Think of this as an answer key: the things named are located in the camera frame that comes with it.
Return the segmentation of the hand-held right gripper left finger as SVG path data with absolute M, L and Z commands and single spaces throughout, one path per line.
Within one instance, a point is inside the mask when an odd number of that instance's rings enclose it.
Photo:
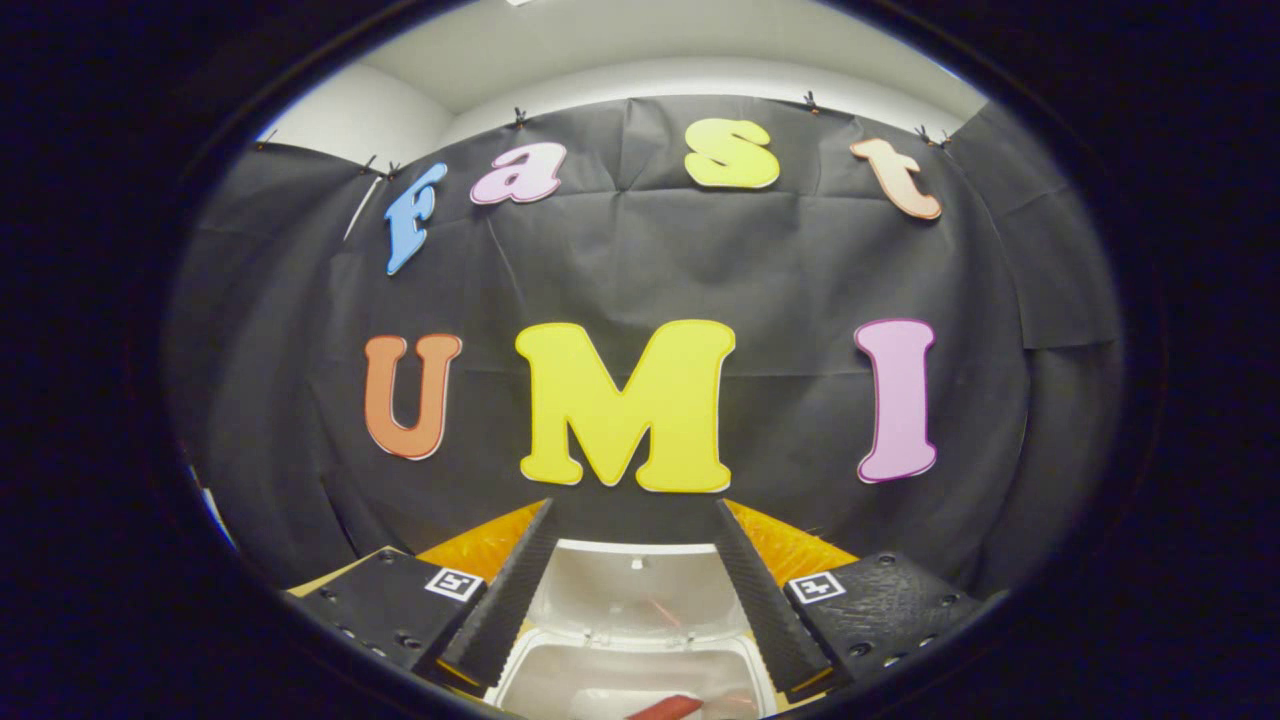
M 387 662 L 454 691 L 498 684 L 559 539 L 544 498 L 413 556 L 385 547 L 289 593 Z

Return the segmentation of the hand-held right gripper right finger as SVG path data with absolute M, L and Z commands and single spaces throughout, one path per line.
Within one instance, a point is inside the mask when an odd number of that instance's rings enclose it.
M 859 559 L 733 501 L 716 511 L 717 552 L 781 693 L 867 692 L 986 615 L 900 552 Z

